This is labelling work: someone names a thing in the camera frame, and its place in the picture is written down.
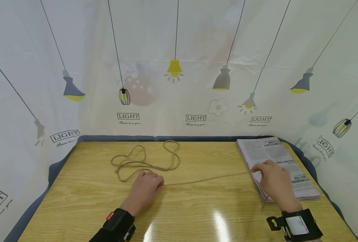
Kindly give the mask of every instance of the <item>white tag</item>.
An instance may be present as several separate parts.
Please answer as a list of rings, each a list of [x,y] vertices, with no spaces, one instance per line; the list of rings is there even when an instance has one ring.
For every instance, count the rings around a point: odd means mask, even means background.
[[[309,234],[308,228],[301,216],[287,217],[286,223],[293,235]]]

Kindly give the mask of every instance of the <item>stack of paper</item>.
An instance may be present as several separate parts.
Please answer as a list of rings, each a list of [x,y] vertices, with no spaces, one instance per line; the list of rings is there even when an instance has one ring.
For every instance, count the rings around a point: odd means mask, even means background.
[[[237,145],[249,169],[251,169],[255,164],[263,163],[268,159],[274,161],[282,168],[289,169],[290,180],[292,182],[296,198],[303,200],[315,199],[320,196],[320,193],[314,188],[313,184],[305,176],[304,172],[294,162],[293,158],[289,155],[278,138],[238,139]],[[271,197],[268,198],[268,195],[260,186],[262,178],[261,173],[251,173],[251,176],[258,191],[260,192],[262,201],[273,202],[273,199]]]

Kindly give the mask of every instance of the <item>hand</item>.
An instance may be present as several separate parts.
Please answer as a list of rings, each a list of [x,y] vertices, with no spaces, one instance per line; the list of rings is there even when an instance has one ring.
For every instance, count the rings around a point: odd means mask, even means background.
[[[137,216],[143,209],[152,205],[163,189],[164,179],[152,171],[141,171],[131,188],[128,197],[120,208]]]
[[[268,196],[273,198],[281,211],[302,210],[301,203],[293,192],[288,169],[283,169],[273,161],[266,160],[264,163],[255,164],[251,171],[261,171],[261,187]]]

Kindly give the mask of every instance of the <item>wood grain surface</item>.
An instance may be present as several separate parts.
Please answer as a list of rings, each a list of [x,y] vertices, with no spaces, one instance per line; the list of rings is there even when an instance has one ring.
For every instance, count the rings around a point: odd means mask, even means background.
[[[83,142],[69,157],[19,242],[89,241],[106,216],[120,206],[133,183],[121,183],[110,160],[143,145],[147,161],[169,166],[163,142]],[[165,183],[189,182],[248,171],[234,142],[180,142],[181,165],[166,171]],[[293,150],[283,143],[322,196],[302,201],[310,208],[327,241],[356,241],[347,225],[306,171]],[[174,149],[175,144],[167,147]],[[121,171],[122,177],[132,173]],[[136,218],[132,242],[284,241],[272,232],[269,216],[280,216],[276,204],[262,203],[249,174],[202,183],[166,187],[156,203]]]

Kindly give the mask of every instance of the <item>black wrist strap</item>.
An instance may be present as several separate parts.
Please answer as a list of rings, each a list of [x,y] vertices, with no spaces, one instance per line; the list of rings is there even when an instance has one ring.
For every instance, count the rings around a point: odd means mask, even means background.
[[[122,241],[130,241],[136,230],[133,225],[134,221],[135,218],[129,212],[118,208],[109,214],[102,227],[121,238]]]
[[[322,237],[311,211],[281,212],[282,217],[268,217],[266,221],[272,231],[283,230],[286,241],[300,242]]]

